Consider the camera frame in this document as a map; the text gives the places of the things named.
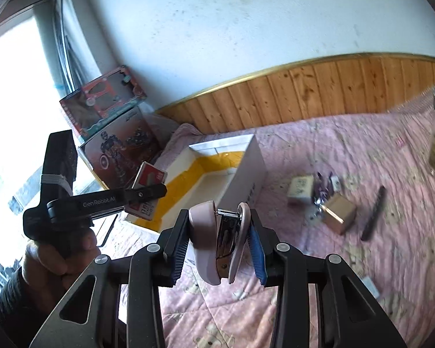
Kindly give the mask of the dark sleeve left forearm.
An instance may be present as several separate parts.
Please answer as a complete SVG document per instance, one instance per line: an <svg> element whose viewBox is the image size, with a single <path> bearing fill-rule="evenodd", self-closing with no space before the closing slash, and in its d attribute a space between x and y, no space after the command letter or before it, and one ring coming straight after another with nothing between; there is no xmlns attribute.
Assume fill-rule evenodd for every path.
<svg viewBox="0 0 435 348"><path fill-rule="evenodd" d="M0 347L29 347L48 315L18 269L0 293Z"/></svg>

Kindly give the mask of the person's left hand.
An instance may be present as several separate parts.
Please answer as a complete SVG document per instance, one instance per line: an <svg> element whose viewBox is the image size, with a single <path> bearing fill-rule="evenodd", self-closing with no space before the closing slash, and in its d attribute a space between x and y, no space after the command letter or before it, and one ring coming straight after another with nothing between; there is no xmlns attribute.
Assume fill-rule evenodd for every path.
<svg viewBox="0 0 435 348"><path fill-rule="evenodd" d="M30 241L26 246L22 277L26 293L45 315L49 315L85 268L100 254L94 231L85 231L81 250L63 258L51 244Z"/></svg>

